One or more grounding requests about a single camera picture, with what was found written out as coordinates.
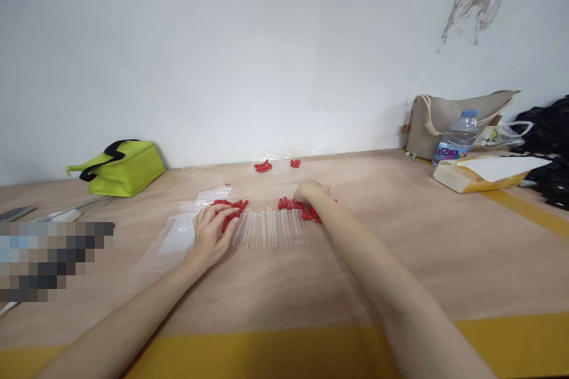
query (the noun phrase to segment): plastic bottle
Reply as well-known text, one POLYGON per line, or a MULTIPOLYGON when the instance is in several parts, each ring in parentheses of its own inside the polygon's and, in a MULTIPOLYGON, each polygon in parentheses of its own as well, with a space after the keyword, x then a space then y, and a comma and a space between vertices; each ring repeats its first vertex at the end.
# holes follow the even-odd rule
POLYGON ((436 167, 441 160, 466 157, 478 132, 477 115, 478 110, 464 110, 461 117, 450 125, 434 153, 433 167, 436 167))

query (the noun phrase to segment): person's left hand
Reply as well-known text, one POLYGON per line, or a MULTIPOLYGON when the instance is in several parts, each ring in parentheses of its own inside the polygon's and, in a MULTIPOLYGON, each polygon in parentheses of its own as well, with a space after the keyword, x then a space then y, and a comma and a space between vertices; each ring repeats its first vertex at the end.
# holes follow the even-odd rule
POLYGON ((209 268, 219 262, 229 249, 231 239, 237 231, 239 218, 229 221, 225 233, 222 234, 223 221, 238 210, 238 207, 229 207, 227 204, 216 204, 202 209, 194 218, 196 236, 193 247, 188 250, 184 258, 184 263, 198 261, 203 262, 204 266, 209 268))

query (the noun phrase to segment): green lunch bag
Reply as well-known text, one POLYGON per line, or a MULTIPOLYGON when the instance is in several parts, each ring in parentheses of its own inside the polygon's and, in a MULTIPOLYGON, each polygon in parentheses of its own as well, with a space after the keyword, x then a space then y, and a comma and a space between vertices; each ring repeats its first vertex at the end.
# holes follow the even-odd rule
POLYGON ((165 170, 154 142, 124 139, 82 165, 67 167, 67 174, 80 171, 92 194, 134 197, 165 170))

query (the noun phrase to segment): yellow stripe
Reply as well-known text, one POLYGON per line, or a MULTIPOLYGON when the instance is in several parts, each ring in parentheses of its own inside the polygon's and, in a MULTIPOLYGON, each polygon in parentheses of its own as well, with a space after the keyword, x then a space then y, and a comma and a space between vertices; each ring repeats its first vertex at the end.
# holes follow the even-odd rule
POLYGON ((514 197, 501 189, 481 191, 480 194, 522 215, 531 222, 569 240, 569 223, 563 218, 536 207, 527 201, 514 197))
MULTIPOLYGON (((569 374, 569 313, 456 325, 501 378, 569 374)), ((31 377, 62 348, 0 351, 1 376, 31 377)), ((399 378, 383 333, 358 326, 160 337, 127 378, 189 376, 399 378)))

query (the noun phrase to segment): blue bottle cap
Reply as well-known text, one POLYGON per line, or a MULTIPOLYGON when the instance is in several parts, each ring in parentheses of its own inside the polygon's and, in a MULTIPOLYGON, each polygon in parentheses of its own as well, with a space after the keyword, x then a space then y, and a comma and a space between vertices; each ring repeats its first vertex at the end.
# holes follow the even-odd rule
POLYGON ((478 116, 478 110, 464 110, 461 113, 461 117, 477 117, 478 116))

